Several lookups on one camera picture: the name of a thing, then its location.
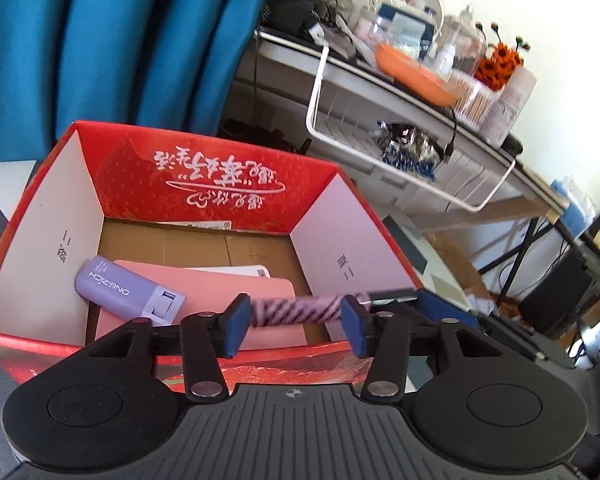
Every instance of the power bank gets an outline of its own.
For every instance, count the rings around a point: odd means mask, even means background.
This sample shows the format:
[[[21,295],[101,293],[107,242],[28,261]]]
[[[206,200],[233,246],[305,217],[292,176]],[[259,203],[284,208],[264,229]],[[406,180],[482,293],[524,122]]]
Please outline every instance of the power bank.
[[[102,256],[82,266],[75,291],[125,321],[148,317],[154,325],[170,325],[186,296],[152,282]]]

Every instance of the white wall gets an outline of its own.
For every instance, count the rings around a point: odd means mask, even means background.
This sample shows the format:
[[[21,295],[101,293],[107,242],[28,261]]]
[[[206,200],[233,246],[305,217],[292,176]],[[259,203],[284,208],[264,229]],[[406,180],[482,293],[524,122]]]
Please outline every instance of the white wall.
[[[445,13],[469,2],[505,43],[532,45],[523,57],[538,83],[513,129],[522,160],[549,181],[572,174],[600,207],[600,0],[443,0]]]

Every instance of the white bottle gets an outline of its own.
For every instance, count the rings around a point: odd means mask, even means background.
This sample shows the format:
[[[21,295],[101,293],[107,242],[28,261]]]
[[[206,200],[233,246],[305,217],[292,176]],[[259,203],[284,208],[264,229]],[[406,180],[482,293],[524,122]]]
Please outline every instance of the white bottle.
[[[451,70],[454,67],[456,57],[456,46],[453,43],[447,43],[436,54],[430,68],[445,81],[449,81]]]
[[[498,101],[491,107],[489,115],[480,128],[480,136],[500,147],[507,138],[520,111],[536,85],[536,77],[519,65],[513,71]]]

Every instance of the pink notebook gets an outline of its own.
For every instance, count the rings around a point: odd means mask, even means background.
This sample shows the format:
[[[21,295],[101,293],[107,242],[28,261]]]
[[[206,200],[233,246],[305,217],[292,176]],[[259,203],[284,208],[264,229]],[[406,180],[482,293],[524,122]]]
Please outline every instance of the pink notebook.
[[[115,263],[153,282],[186,294],[187,299],[176,316],[176,323],[179,323],[183,317],[196,312],[224,312],[241,292],[249,294],[252,298],[294,298],[296,296],[292,283],[283,278],[221,274],[220,272],[181,269],[126,260],[116,260]],[[96,338],[123,323],[124,320],[118,316],[101,309]],[[251,327],[240,350],[300,345],[306,345],[302,325]]]

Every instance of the teal curtain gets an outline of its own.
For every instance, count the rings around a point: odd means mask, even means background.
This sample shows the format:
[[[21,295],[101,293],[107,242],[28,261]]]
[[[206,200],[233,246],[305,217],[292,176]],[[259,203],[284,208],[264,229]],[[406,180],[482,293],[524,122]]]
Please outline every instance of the teal curtain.
[[[68,0],[0,0],[0,161],[44,158],[54,142],[58,46]]]
[[[264,0],[227,0],[189,105],[185,131],[209,136],[218,132],[238,63],[263,4]]]
[[[0,160],[80,119],[215,135],[264,0],[0,0]]]

